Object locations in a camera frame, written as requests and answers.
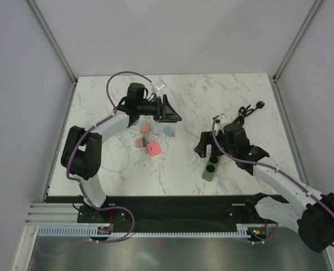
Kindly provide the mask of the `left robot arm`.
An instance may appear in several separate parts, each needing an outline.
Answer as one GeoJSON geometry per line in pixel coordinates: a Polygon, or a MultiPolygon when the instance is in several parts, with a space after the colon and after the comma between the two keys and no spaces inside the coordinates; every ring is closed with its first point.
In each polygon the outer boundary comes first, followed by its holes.
{"type": "Polygon", "coordinates": [[[140,116],[151,116],[160,123],[176,123],[182,117],[172,108],[167,96],[148,100],[146,87],[137,82],[129,85],[127,95],[116,106],[116,111],[91,126],[88,130],[72,126],[61,157],[66,177],[79,184],[84,201],[92,206],[90,215],[98,222],[109,218],[110,209],[104,205],[106,193],[101,187],[98,171],[101,167],[102,145],[116,133],[129,128],[140,116]]]}

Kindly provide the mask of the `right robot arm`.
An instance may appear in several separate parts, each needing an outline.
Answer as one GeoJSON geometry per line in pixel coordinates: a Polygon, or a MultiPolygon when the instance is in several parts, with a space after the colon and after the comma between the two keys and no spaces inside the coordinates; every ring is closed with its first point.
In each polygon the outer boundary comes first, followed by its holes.
{"type": "Polygon", "coordinates": [[[278,192],[286,203],[271,196],[257,194],[245,207],[251,222],[267,219],[295,231],[305,245],[315,252],[334,248],[334,193],[324,195],[309,185],[295,180],[264,149],[252,145],[245,129],[238,123],[213,124],[202,132],[195,152],[206,157],[207,146],[217,158],[226,156],[255,178],[278,192]]]}

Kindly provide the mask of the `orange plug adapter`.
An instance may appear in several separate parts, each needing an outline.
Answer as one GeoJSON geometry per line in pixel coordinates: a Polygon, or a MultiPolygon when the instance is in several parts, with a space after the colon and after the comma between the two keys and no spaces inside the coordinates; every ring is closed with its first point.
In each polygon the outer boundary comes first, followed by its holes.
{"type": "Polygon", "coordinates": [[[149,134],[151,131],[151,125],[148,123],[144,123],[140,126],[140,132],[142,134],[149,134]]]}

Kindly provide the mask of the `beige plug adapter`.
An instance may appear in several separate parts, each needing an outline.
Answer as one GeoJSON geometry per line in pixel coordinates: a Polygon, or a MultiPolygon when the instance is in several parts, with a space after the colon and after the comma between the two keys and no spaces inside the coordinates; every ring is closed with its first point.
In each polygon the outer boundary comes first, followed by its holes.
{"type": "Polygon", "coordinates": [[[148,140],[145,137],[137,138],[135,144],[137,148],[145,148],[148,144],[148,140]]]}

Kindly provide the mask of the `light blue plug adapter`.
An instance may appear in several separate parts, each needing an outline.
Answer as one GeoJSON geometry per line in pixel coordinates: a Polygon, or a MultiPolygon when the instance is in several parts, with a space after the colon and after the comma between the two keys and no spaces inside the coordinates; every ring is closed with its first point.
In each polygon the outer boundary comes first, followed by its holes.
{"type": "Polygon", "coordinates": [[[175,137],[175,131],[170,126],[165,126],[164,127],[164,133],[168,137],[175,137]]]}

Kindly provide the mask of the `red plug adapter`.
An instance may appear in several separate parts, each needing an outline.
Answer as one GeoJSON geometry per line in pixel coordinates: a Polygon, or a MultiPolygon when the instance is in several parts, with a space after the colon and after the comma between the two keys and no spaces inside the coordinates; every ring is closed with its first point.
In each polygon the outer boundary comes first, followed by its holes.
{"type": "Polygon", "coordinates": [[[157,156],[162,153],[161,146],[157,141],[152,141],[146,144],[146,152],[151,156],[157,156]]]}

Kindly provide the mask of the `white triangular socket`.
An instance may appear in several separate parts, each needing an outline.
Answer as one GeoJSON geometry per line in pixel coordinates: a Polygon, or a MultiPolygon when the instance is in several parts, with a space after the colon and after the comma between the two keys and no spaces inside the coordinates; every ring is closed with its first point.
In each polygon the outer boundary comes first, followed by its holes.
{"type": "Polygon", "coordinates": [[[212,118],[209,115],[202,115],[188,122],[185,131],[195,137],[200,137],[202,132],[211,131],[211,124],[212,118]]]}

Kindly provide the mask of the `green power strip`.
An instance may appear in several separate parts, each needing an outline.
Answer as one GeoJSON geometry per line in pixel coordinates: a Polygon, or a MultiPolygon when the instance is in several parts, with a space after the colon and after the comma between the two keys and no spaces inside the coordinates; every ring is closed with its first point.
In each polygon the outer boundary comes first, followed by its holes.
{"type": "Polygon", "coordinates": [[[220,156],[211,155],[202,173],[202,179],[207,182],[211,182],[216,174],[219,163],[220,163],[220,156]]]}

